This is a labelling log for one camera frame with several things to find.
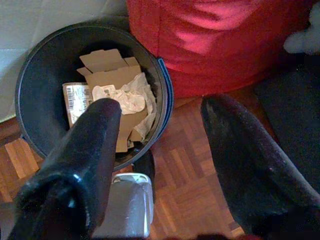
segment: black fabric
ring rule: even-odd
[[[320,193],[320,56],[256,88],[281,148]]]
[[[246,233],[269,216],[320,205],[319,194],[242,105],[226,95],[207,97],[201,114],[223,194]]]

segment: cardboard box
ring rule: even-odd
[[[70,82],[62,85],[66,113],[70,128],[93,102],[89,86],[85,82]]]
[[[77,71],[85,77],[90,92],[95,86],[114,85],[120,89],[131,82],[136,75],[141,73],[141,68],[135,57],[122,58],[117,49],[98,50],[80,56],[85,67]],[[119,134],[116,143],[116,152],[128,151],[128,140],[141,142],[142,138],[133,128],[147,116],[145,108],[135,114],[122,115],[120,119]]]

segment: black trash can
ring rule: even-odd
[[[173,87],[162,59],[156,59],[132,35],[92,23],[60,29],[42,40],[28,55],[18,77],[15,111],[22,135],[46,157],[69,129],[62,84],[85,82],[76,69],[79,56],[96,50],[118,49],[123,58],[135,57],[156,98],[156,117],[148,141],[117,153],[114,170],[139,159],[164,131],[173,110]]]

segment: crumpled paper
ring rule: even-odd
[[[123,85],[121,89],[124,91],[130,90],[134,94],[142,95],[144,97],[148,115],[133,129],[135,129],[141,135],[142,141],[145,141],[146,136],[155,121],[157,112],[156,98],[147,82],[145,73],[139,73],[137,76],[135,76],[133,81]]]
[[[147,116],[133,128],[141,135],[142,141],[146,140],[156,118],[157,104],[144,72],[139,73],[120,89],[115,89],[114,85],[95,86],[92,90],[92,97],[93,101],[101,98],[118,101],[123,115],[141,112],[146,106]]]
[[[144,96],[133,93],[133,90],[116,90],[114,85],[95,86],[92,90],[93,101],[103,98],[110,98],[119,102],[122,114],[135,114],[146,107]]]

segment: cardboard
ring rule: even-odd
[[[95,86],[114,85],[115,89],[120,89],[141,73],[136,58],[122,58],[117,49],[93,51],[90,54],[80,56],[80,59],[85,67],[79,68],[77,71],[85,77],[91,93]],[[135,114],[121,115],[116,143],[117,153],[128,151],[128,140],[131,142],[142,141],[142,137],[133,128],[147,115],[147,108]]]

